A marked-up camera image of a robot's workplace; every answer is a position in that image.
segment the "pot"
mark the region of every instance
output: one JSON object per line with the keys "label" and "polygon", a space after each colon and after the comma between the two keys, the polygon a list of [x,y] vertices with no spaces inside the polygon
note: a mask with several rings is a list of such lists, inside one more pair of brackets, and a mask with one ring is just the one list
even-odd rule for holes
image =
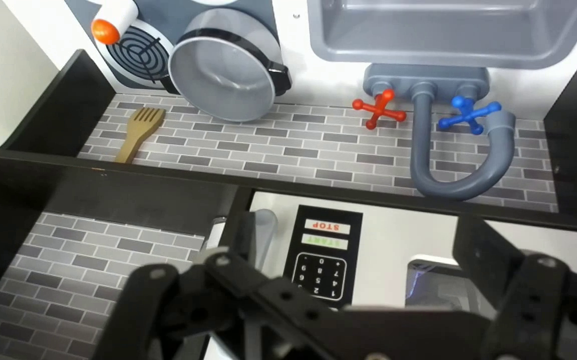
{"label": "pot", "polygon": [[252,17],[214,8],[195,17],[169,60],[174,89],[226,123],[262,118],[290,89],[273,33]]}

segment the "sink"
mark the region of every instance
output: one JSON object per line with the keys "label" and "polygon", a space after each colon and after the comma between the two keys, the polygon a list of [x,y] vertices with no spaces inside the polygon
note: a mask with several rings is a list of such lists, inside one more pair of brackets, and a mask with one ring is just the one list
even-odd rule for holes
{"label": "sink", "polygon": [[308,0],[333,63],[547,68],[577,43],[577,0]]}

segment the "blue faucet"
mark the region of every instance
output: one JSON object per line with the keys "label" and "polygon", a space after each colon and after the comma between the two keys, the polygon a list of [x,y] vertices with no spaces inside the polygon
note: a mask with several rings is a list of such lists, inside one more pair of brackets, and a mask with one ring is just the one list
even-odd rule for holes
{"label": "blue faucet", "polygon": [[503,110],[503,107],[499,102],[492,102],[488,104],[485,108],[473,108],[475,107],[475,100],[473,99],[466,99],[466,97],[455,97],[452,100],[452,107],[459,113],[458,117],[452,117],[452,118],[442,118],[438,123],[438,130],[450,130],[453,128],[455,124],[462,124],[462,123],[468,123],[469,128],[471,128],[471,134],[479,136],[483,134],[483,126],[477,124],[477,118],[485,118],[494,113],[499,113]]}

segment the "stove burner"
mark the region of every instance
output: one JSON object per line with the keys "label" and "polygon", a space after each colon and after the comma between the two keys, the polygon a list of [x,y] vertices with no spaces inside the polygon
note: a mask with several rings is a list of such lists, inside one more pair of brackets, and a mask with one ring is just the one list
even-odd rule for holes
{"label": "stove burner", "polygon": [[122,40],[107,46],[113,60],[137,78],[156,85],[169,76],[169,51],[162,40],[131,27]]}

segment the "gray brick wall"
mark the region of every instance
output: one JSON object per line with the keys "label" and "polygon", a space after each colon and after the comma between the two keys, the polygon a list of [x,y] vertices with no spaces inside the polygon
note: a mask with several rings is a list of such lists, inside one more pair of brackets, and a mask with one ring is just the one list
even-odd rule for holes
{"label": "gray brick wall", "polygon": [[[420,197],[409,183],[411,121],[386,121],[377,130],[367,130],[361,126],[364,115],[339,107],[277,104],[258,123],[225,124],[181,97],[119,94],[81,159],[113,160],[126,121],[138,107],[169,110],[164,126],[138,152],[138,167]],[[459,181],[473,173],[488,152],[488,136],[471,136],[468,128],[435,132],[434,174],[448,183]],[[550,170],[543,123],[523,121],[518,124],[518,151],[508,176],[473,202],[557,212]]]}
{"label": "gray brick wall", "polygon": [[42,215],[0,280],[0,354],[21,360],[90,358],[129,275],[179,271],[205,238]]}

